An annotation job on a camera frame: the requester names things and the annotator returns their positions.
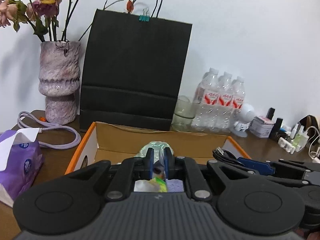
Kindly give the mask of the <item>green snack packet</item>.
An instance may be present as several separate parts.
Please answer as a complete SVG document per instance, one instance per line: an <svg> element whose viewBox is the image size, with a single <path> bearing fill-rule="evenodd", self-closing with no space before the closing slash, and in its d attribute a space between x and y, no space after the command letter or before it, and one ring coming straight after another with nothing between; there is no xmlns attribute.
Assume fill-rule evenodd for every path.
<svg viewBox="0 0 320 240"><path fill-rule="evenodd" d="M167 192L167 184L160 178L153 178L149 181L149 183L155 187L156 192Z"/></svg>

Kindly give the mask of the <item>purple cloth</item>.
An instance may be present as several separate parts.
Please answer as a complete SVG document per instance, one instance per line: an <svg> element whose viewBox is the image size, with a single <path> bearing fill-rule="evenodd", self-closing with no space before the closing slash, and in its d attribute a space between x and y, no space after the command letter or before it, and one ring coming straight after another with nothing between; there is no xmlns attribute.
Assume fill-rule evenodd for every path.
<svg viewBox="0 0 320 240"><path fill-rule="evenodd" d="M166 179L166 186L167 192L174 193L174 192L184 192L183 181L179 179Z"/></svg>

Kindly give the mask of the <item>green bubble wrap bundle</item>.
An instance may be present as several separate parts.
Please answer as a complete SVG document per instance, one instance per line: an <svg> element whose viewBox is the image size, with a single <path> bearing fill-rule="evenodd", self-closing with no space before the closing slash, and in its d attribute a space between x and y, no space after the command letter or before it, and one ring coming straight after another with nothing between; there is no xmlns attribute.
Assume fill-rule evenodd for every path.
<svg viewBox="0 0 320 240"><path fill-rule="evenodd" d="M154 149L154 163L159 161L159 159L163 158L164 154L163 154L163 150L166 147L170 147L171 146L167 143L167 142L163 142L163 141L151 141L148 144L144 145L140 151L136 154L136 157L141 157L144 158L146 157L146 153L148 148L153 148Z"/></svg>

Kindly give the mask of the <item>black cosmetic tube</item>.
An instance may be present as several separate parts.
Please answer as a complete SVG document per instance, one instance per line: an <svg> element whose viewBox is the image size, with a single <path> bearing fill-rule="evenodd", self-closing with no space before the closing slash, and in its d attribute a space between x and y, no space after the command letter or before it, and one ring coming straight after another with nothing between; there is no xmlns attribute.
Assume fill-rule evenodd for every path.
<svg viewBox="0 0 320 240"><path fill-rule="evenodd" d="M269 138L271 140L276 141L277 139L279 139L279 135L280 135L280 128L282 126L283 123L283 119L282 118L277 118L276 122L274 123L274 126L270 132Z"/></svg>

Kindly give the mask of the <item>white small bottles cluster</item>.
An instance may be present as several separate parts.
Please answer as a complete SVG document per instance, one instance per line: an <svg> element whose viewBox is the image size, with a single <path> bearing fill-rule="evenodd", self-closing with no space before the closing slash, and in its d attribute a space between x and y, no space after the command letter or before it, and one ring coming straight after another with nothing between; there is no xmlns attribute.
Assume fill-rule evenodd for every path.
<svg viewBox="0 0 320 240"><path fill-rule="evenodd" d="M289 154L301 151L309 140L308 131L303 125L296 124L288 139L279 138L278 145Z"/></svg>

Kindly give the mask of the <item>small tin box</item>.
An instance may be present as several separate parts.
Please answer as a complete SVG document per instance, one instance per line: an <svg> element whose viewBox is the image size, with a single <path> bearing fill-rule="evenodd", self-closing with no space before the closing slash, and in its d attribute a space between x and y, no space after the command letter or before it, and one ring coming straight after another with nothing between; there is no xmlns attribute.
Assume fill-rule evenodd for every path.
<svg viewBox="0 0 320 240"><path fill-rule="evenodd" d="M259 138L268 138L274 122L263 116L256 116L249 125L249 131Z"/></svg>

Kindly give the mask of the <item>glass cup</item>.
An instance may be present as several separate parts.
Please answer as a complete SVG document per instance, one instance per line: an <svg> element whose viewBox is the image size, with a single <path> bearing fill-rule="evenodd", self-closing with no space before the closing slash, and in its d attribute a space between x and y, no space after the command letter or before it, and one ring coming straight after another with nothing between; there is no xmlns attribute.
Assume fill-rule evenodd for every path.
<svg viewBox="0 0 320 240"><path fill-rule="evenodd" d="M199 105L199 100L179 95L172 118L172 129L178 132L189 132Z"/></svg>

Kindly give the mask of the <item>red orange cardboard box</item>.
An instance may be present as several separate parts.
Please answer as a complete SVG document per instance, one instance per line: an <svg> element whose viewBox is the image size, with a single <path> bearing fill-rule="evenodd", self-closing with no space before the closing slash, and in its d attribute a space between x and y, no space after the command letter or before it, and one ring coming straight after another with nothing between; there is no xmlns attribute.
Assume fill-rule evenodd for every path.
<svg viewBox="0 0 320 240"><path fill-rule="evenodd" d="M174 156L191 157L198 164L205 164L212 158L212 151L221 147L236 157L250 156L230 136L175 131L153 131L135 127L118 126L93 122L78 145L66 173L71 173L101 160L112 164L139 154L150 143L164 142Z"/></svg>

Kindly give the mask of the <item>white robot figurine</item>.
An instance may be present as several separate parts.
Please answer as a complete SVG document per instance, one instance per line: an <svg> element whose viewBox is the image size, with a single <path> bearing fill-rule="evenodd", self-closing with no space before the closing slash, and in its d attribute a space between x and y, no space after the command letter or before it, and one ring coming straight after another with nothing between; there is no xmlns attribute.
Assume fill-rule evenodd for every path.
<svg viewBox="0 0 320 240"><path fill-rule="evenodd" d="M247 137L247 130L250 123L257 116L254 107L248 103L244 103L241 109L236 110L234 122L230 127L230 131L241 138Z"/></svg>

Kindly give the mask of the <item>left water bottle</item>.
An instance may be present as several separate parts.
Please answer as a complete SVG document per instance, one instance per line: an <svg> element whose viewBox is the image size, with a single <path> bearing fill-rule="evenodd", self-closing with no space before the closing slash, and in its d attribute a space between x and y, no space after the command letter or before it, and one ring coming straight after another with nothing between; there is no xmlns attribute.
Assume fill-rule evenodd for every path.
<svg viewBox="0 0 320 240"><path fill-rule="evenodd" d="M210 68L196 89L193 102L199 103L199 106L191 124L196 131L202 132L214 128L220 92L218 73L217 69Z"/></svg>

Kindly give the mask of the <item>water bottle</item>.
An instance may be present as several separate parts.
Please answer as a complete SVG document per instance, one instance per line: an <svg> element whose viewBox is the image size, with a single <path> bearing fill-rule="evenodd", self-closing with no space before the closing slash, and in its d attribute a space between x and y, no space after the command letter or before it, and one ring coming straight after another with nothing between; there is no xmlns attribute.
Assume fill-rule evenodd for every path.
<svg viewBox="0 0 320 240"><path fill-rule="evenodd" d="M202 132L214 128L220 92L218 73L217 69L210 68L196 89L193 102L199 103L199 106L191 124L196 131Z"/></svg>
<svg viewBox="0 0 320 240"><path fill-rule="evenodd" d="M218 98L217 127L220 130L228 128L231 118L233 98L232 74L224 72L219 79L220 94Z"/></svg>
<svg viewBox="0 0 320 240"><path fill-rule="evenodd" d="M237 114L241 112L242 105L245 99L245 87L244 87L244 78L238 76L232 82L233 89L233 98L232 98L232 113L230 119L230 128L234 126L234 123L237 121Z"/></svg>

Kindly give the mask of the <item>middle water bottle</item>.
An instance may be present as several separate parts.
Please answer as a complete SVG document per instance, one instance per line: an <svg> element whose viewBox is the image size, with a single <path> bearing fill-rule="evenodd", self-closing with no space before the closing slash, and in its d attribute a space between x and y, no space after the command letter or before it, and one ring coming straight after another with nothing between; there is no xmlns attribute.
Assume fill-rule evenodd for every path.
<svg viewBox="0 0 320 240"><path fill-rule="evenodd" d="M220 94L218 98L217 127L220 130L228 128L231 118L233 98L232 74L224 72L219 79Z"/></svg>

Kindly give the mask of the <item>right water bottle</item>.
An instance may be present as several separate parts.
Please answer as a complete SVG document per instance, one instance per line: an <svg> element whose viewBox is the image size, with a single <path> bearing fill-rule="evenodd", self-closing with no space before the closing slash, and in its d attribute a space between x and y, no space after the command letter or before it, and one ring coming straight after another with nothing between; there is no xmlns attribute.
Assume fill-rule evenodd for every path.
<svg viewBox="0 0 320 240"><path fill-rule="evenodd" d="M245 99L245 87L244 87L244 78L238 76L232 82L233 89L233 98L232 98L232 113L230 119L230 128L234 126L234 123L237 121L237 114L241 112L242 105Z"/></svg>

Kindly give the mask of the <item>black paper bag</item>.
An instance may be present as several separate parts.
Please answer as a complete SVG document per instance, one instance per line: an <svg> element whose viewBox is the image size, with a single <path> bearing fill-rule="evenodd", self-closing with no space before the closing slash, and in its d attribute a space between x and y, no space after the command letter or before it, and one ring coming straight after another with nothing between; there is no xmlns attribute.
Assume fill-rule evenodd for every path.
<svg viewBox="0 0 320 240"><path fill-rule="evenodd" d="M187 57L189 23L97 10L80 92L80 129L95 121L167 131Z"/></svg>

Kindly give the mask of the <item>purple tissue pack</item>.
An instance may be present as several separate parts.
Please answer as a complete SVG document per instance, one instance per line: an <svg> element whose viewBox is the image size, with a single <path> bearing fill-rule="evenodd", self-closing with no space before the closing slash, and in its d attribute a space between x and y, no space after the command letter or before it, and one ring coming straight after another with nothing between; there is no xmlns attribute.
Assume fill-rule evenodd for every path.
<svg viewBox="0 0 320 240"><path fill-rule="evenodd" d="M1 134L1 202L9 207L31 187L43 164L39 130L22 128Z"/></svg>

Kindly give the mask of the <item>purple ceramic vase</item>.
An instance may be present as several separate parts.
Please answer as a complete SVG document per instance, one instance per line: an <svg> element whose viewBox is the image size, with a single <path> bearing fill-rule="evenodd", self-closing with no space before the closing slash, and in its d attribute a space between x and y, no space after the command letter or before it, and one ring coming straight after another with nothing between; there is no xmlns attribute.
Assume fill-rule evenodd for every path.
<svg viewBox="0 0 320 240"><path fill-rule="evenodd" d="M65 125L77 114L75 94L80 88L80 43L41 43L39 92L46 97L45 115L50 123Z"/></svg>

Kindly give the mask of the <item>teal binder clip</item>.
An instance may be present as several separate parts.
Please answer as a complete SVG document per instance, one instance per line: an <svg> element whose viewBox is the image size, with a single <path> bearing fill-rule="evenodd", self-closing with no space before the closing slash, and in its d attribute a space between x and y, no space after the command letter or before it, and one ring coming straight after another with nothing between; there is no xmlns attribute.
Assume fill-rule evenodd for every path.
<svg viewBox="0 0 320 240"><path fill-rule="evenodd" d="M149 10L148 8L145 8L143 10L143 14L139 16L139 19L138 19L140 22L149 22L150 20L150 15L149 15Z"/></svg>

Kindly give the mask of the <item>dried pink roses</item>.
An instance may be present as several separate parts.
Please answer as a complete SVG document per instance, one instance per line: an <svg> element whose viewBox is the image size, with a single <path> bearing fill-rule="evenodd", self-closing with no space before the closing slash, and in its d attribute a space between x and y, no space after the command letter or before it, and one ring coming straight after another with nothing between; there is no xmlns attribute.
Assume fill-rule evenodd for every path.
<svg viewBox="0 0 320 240"><path fill-rule="evenodd" d="M57 38L57 28L60 12L60 4L63 0L29 0L24 3L22 0L1 0L1 27L10 25L18 32L21 24L29 24L41 42L45 41L44 36L49 35L50 41L67 41L67 28L79 0L68 0L65 26L61 39Z"/></svg>

